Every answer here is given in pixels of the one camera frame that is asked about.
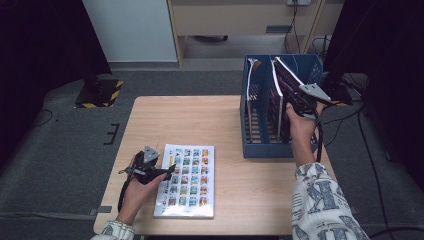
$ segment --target patterned sleeve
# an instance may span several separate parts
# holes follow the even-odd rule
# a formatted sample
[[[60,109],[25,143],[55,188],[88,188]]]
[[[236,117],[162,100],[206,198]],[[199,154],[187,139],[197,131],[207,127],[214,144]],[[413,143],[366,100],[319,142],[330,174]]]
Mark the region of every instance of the patterned sleeve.
[[[294,240],[369,239],[352,216],[340,186],[320,163],[296,170],[292,228]]]
[[[107,221],[102,232],[91,240],[132,240],[134,227],[119,221]]]

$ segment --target blue plastic basket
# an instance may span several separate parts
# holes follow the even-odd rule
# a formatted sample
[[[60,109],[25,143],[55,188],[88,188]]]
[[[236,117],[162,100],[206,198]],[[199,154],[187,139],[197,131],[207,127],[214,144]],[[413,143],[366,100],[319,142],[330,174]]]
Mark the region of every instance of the blue plastic basket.
[[[276,131],[268,121],[268,106],[271,91],[272,60],[280,57],[304,84],[320,85],[322,64],[314,54],[246,55],[244,60],[240,120],[244,158],[292,158],[290,144],[276,141]],[[252,109],[252,132],[246,113],[248,59],[257,59],[260,65],[252,72],[249,95]],[[312,149],[317,148],[316,141]]]

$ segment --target cable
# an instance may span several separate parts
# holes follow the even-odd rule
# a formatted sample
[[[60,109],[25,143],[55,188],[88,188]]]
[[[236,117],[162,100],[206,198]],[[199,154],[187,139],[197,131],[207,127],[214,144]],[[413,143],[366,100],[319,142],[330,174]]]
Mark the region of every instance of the cable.
[[[286,53],[289,53],[289,51],[287,49],[287,35],[289,34],[289,32],[291,31],[292,28],[293,28],[293,31],[294,31],[294,35],[296,37],[298,52],[300,53],[299,38],[298,38],[297,33],[296,33],[296,14],[297,14],[297,4],[298,4],[297,3],[297,0],[293,0],[293,4],[294,4],[294,7],[293,7],[293,19],[292,19],[292,22],[290,24],[289,30],[287,30],[286,35],[284,36],[284,48],[286,50]]]
[[[38,212],[16,212],[0,213],[0,219],[11,218],[42,218],[42,219],[61,219],[61,220],[95,220],[96,216],[69,214],[69,213],[38,213]]]
[[[324,132],[322,130],[322,124],[321,124],[321,118],[315,110],[314,112],[315,118],[316,118],[316,125],[318,128],[318,151],[317,151],[317,162],[321,162],[321,154],[322,154],[322,145],[323,145],[323,139],[324,139]]]
[[[47,121],[45,121],[45,122],[43,122],[43,123],[40,123],[40,124],[34,124],[34,125],[32,125],[32,127],[39,127],[39,126],[42,126],[42,125],[44,125],[44,124],[46,124],[46,123],[50,122],[50,120],[52,120],[52,118],[53,118],[53,112],[52,112],[52,111],[50,111],[50,110],[48,110],[48,109],[41,109],[41,111],[40,111],[40,112],[42,112],[42,111],[45,111],[45,112],[50,113],[50,117],[49,117],[49,119],[47,119]]]
[[[362,111],[362,109],[363,109],[364,107],[365,107],[365,105],[362,105],[362,106],[361,106],[358,110],[356,110],[355,112],[353,112],[353,113],[351,113],[351,114],[349,114],[349,115],[347,115],[347,116],[345,116],[345,117],[343,117],[343,118],[334,119],[334,120],[331,120],[331,121],[329,121],[329,122],[323,123],[323,125],[327,125],[327,124],[330,124],[330,123],[333,123],[333,122],[340,121],[340,122],[339,122],[339,125],[337,126],[336,133],[334,134],[334,137],[330,140],[330,142],[328,142],[328,143],[324,144],[324,146],[326,147],[326,146],[328,146],[328,145],[330,145],[331,143],[333,143],[333,142],[334,142],[334,140],[336,139],[337,134],[338,134],[338,132],[339,132],[340,126],[342,125],[342,123],[343,123],[343,121],[344,121],[344,120],[346,120],[346,119],[348,119],[348,118],[350,118],[350,117],[352,117],[352,116],[355,116],[358,112]]]
[[[124,184],[122,185],[121,188],[121,193],[119,194],[119,200],[118,200],[118,212],[121,211],[122,208],[122,204],[124,203],[125,199],[125,192],[127,191],[128,185],[130,184],[130,182],[135,178],[133,177],[133,172],[134,172],[134,168],[135,168],[135,161],[132,165],[131,168],[126,168],[125,170],[121,170],[119,171],[119,174],[126,172],[128,174],[127,176],[127,180],[125,180]]]
[[[316,40],[324,40],[323,51],[321,51],[320,53],[318,53],[314,44]],[[325,47],[327,45],[326,41],[331,42],[331,39],[328,39],[327,35],[325,35],[325,37],[317,37],[317,38],[314,38],[314,40],[312,40],[312,47],[314,48],[315,54],[318,55],[318,57],[325,56],[325,54],[327,53],[327,50],[325,50]]]
[[[362,123],[361,123],[361,111],[362,111],[362,109],[363,109],[363,107],[357,113],[359,130],[361,131],[362,139],[364,140],[365,148],[367,150],[368,157],[370,159],[371,166],[372,166],[372,169],[373,169],[373,172],[374,172],[374,177],[375,177],[375,181],[376,181],[376,184],[377,184],[377,190],[378,190],[378,197],[380,199],[381,211],[383,213],[384,224],[386,225],[386,229],[389,229],[389,222],[387,220],[387,215],[386,215],[386,207],[384,206],[383,195],[381,193],[380,180],[378,179],[378,174],[377,174],[377,170],[376,170],[376,167],[375,167],[374,159],[371,156],[371,151],[370,151],[370,148],[368,146],[368,142],[367,142],[367,139],[365,137],[364,130],[362,128]],[[390,238],[392,240],[394,240],[393,234],[391,232],[388,232],[388,233],[390,235]]]

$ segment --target hazard tape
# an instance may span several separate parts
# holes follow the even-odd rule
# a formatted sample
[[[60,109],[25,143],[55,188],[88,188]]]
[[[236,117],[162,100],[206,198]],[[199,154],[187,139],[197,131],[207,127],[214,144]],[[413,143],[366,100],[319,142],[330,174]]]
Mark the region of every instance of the hazard tape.
[[[87,103],[82,103],[82,104],[75,104],[75,107],[76,108],[111,107],[115,103],[116,98],[118,97],[119,92],[121,91],[121,87],[122,87],[122,84],[123,83],[124,83],[124,81],[121,81],[121,80],[116,83],[114,92],[110,96],[109,102],[103,102],[103,103],[90,103],[90,102],[87,102]]]

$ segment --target left hand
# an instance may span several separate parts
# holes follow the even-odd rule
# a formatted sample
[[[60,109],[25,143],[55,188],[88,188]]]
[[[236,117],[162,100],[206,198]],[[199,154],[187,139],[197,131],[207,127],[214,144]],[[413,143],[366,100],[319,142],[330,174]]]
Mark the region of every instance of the left hand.
[[[116,220],[132,225],[140,208],[143,206],[150,194],[158,189],[159,184],[165,179],[165,177],[166,173],[159,175],[146,185],[141,184],[137,178],[133,178],[125,191],[122,208],[116,217]]]

